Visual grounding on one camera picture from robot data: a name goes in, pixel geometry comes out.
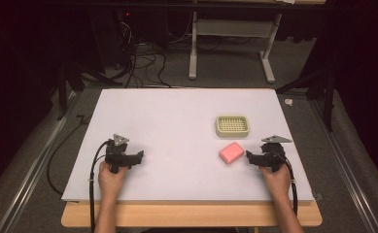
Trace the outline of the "person's right hand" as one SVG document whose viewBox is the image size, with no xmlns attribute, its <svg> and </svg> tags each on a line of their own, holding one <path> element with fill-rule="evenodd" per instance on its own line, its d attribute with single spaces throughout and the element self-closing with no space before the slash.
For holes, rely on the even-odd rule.
<svg viewBox="0 0 378 233">
<path fill-rule="evenodd" d="M 270 172 L 265 167 L 259 167 L 262 172 L 268 190 L 275 201 L 289 198 L 291 176 L 288 167 L 283 164 L 276 172 Z"/>
</svg>

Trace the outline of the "black stand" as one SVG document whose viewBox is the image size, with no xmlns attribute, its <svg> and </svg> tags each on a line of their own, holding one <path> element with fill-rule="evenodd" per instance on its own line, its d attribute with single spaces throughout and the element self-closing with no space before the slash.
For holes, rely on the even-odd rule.
<svg viewBox="0 0 378 233">
<path fill-rule="evenodd" d="M 58 89 L 58 120 L 62 120 L 68 113 L 68 97 L 67 97 L 67 84 L 70 84 L 71 88 L 76 92 L 82 92 L 84 85 L 82 83 L 82 74 L 90 75 L 96 80 L 113 86 L 122 86 L 122 83 L 117 83 L 110 80 L 103 74 L 93 71 L 79 63 L 73 61 L 62 62 L 57 72 L 57 89 Z"/>
<path fill-rule="evenodd" d="M 335 76 L 326 70 L 316 71 L 313 74 L 299 78 L 276 89 L 278 94 L 285 93 L 294 88 L 307 87 L 308 100 L 324 100 L 323 121 L 326 129 L 331 132 L 331 115 L 333 109 Z"/>
</svg>

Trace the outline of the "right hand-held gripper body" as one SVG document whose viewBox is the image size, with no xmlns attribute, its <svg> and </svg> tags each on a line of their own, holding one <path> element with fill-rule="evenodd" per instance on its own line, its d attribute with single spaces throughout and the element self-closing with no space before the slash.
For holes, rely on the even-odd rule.
<svg viewBox="0 0 378 233">
<path fill-rule="evenodd" d="M 290 143 L 291 140 L 281 136 L 273 135 L 267 138 L 263 138 L 262 141 L 262 166 L 269 167 L 272 172 L 276 172 L 280 169 L 282 164 L 285 164 L 288 170 L 291 172 L 292 166 L 287 159 L 285 150 L 282 146 L 283 143 Z"/>
</svg>

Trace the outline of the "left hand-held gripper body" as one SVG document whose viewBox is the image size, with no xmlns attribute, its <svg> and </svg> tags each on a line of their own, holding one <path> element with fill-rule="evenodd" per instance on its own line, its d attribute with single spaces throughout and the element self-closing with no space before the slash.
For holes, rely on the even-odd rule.
<svg viewBox="0 0 378 233">
<path fill-rule="evenodd" d="M 135 165 L 135 158 L 132 155 L 125 154 L 128 142 L 127 138 L 118 134 L 114 134 L 113 138 L 109 140 L 105 162 L 109 164 L 111 173 L 117 174 L 120 167 L 131 168 Z"/>
</svg>

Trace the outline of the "person's left hand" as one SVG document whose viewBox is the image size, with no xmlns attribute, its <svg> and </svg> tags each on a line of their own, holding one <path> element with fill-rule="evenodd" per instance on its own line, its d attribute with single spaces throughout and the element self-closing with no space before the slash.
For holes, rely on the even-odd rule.
<svg viewBox="0 0 378 233">
<path fill-rule="evenodd" d="M 122 167 L 116 174 L 112 173 L 108 163 L 105 161 L 100 163 L 98 181 L 103 199 L 117 199 L 122 188 L 126 172 L 127 168 Z"/>
</svg>

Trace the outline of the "wooden table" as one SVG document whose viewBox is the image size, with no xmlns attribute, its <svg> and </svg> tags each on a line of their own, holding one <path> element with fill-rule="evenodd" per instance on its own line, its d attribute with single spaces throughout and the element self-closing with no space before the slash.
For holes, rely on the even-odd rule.
<svg viewBox="0 0 378 233">
<path fill-rule="evenodd" d="M 116 205 L 120 227 L 259 227 L 276 226 L 270 201 L 120 201 Z M 297 218 L 302 226 L 323 222 L 316 201 L 298 203 Z M 89 203 L 68 202 L 61 218 L 65 227 L 89 227 Z"/>
</svg>

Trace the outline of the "white desk frame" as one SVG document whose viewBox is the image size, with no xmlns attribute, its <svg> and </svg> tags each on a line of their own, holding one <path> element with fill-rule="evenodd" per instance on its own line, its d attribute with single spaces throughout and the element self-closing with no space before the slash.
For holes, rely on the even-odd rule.
<svg viewBox="0 0 378 233">
<path fill-rule="evenodd" d="M 268 83 L 275 83 L 275 77 L 269 62 L 269 55 L 280 26 L 282 19 L 281 14 L 277 14 L 272 21 L 203 19 L 198 18 L 197 12 L 194 12 L 191 15 L 191 48 L 189 55 L 190 80 L 195 80 L 197 76 L 197 37 L 223 36 L 266 38 L 266 48 L 259 52 L 259 57 L 266 81 Z"/>
</svg>

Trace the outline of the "dark computer tower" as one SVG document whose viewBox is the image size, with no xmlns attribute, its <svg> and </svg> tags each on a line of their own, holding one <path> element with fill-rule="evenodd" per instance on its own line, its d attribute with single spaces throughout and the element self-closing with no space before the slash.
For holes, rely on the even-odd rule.
<svg viewBox="0 0 378 233">
<path fill-rule="evenodd" d="M 136 18 L 130 11 L 115 10 L 115 30 L 120 42 L 120 65 L 126 66 L 136 49 Z"/>
</svg>

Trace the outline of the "cream soap dish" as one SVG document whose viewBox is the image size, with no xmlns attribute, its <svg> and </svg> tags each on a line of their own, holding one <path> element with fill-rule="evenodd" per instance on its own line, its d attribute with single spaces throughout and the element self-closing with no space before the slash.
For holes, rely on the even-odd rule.
<svg viewBox="0 0 378 233">
<path fill-rule="evenodd" d="M 250 131 L 245 116 L 217 116 L 215 125 L 220 138 L 246 138 Z"/>
</svg>

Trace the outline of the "metal floor rail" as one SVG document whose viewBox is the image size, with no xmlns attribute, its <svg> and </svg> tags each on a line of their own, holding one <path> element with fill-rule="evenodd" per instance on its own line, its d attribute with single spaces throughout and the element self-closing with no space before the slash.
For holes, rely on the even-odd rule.
<svg viewBox="0 0 378 233">
<path fill-rule="evenodd" d="M 51 157 L 51 149 L 66 122 L 54 95 L 55 106 L 24 141 L 0 178 L 0 233 L 11 233 Z"/>
<path fill-rule="evenodd" d="M 378 219 L 372 211 L 370 203 L 367 200 L 366 195 L 364 194 L 358 180 L 354 176 L 354 173 L 342 149 L 338 145 L 336 137 L 324 123 L 324 116 L 321 105 L 317 101 L 310 101 L 309 104 L 317 120 L 322 126 L 324 133 L 326 134 L 326 138 L 333 151 L 334 160 L 337 164 L 338 170 L 361 217 L 364 227 L 366 228 L 368 233 L 378 233 Z"/>
</svg>

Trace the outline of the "pink soap bar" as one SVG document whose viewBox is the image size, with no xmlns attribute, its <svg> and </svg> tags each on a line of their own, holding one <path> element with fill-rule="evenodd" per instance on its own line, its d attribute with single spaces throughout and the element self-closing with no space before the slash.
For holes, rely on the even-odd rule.
<svg viewBox="0 0 378 233">
<path fill-rule="evenodd" d="M 219 152 L 219 157 L 225 164 L 229 165 L 236 159 L 241 157 L 244 152 L 245 151 L 241 148 L 241 146 L 238 143 L 234 142 L 222 149 Z"/>
</svg>

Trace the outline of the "white table mat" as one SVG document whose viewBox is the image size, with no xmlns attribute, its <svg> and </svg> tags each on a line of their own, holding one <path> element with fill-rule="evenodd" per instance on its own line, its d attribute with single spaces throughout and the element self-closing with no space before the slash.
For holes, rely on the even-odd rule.
<svg viewBox="0 0 378 233">
<path fill-rule="evenodd" d="M 287 139 L 297 197 L 313 198 L 312 188 L 292 141 L 277 94 L 268 88 L 145 88 L 101 92 L 78 158 L 62 196 L 88 197 L 93 157 L 114 135 L 128 139 L 127 153 L 142 152 L 141 164 L 128 171 L 122 201 L 267 201 L 261 172 L 246 156 L 225 164 L 219 156 L 230 140 L 216 134 L 218 116 L 244 116 L 250 126 L 237 139 L 243 150 L 259 153 L 265 138 Z"/>
</svg>

